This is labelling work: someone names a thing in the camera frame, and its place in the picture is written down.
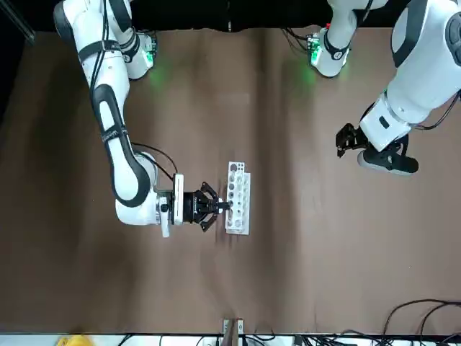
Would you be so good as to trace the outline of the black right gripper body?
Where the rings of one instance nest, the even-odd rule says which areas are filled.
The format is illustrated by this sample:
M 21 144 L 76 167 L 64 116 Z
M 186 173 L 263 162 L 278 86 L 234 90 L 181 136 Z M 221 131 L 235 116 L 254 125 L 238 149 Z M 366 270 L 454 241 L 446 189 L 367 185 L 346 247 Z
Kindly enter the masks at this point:
M 200 196 L 196 192 L 184 194 L 184 221 L 187 223 L 200 223 L 202 214 L 198 211 Z

